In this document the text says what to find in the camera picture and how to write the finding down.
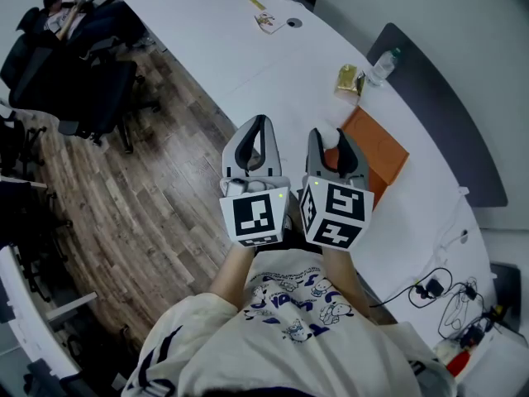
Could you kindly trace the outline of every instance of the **paper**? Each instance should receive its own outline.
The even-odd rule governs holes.
[[[279,20],[277,17],[271,15],[268,12],[261,12],[255,17],[255,20],[259,24],[260,28],[267,34],[274,34],[281,26],[285,24],[284,21]]]

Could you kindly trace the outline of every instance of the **red object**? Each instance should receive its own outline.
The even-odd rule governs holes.
[[[465,350],[464,352],[461,352],[456,357],[454,357],[452,361],[448,365],[446,365],[446,369],[448,369],[452,376],[456,377],[465,368],[469,360],[470,353]]]

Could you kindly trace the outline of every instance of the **water bottle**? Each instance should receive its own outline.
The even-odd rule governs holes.
[[[400,56],[400,49],[397,47],[393,50],[386,51],[380,56],[373,69],[365,76],[372,84],[379,86],[393,72]]]

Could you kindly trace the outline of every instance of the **orange notebook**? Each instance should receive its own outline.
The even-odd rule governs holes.
[[[354,110],[341,129],[364,152],[369,164],[369,191],[374,193],[375,208],[386,188],[397,178],[409,153],[360,107]],[[327,150],[325,161],[330,167],[336,168],[338,150]]]

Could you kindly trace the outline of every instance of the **wooden floor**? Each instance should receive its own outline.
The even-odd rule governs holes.
[[[79,291],[98,293],[93,309],[109,332],[127,324],[142,342],[166,309],[207,289],[230,246],[218,199],[234,129],[170,55],[126,57],[146,77],[145,97],[162,104],[126,119],[134,153],[116,132],[96,147],[39,118],[48,131],[37,175],[74,222],[60,240]]]

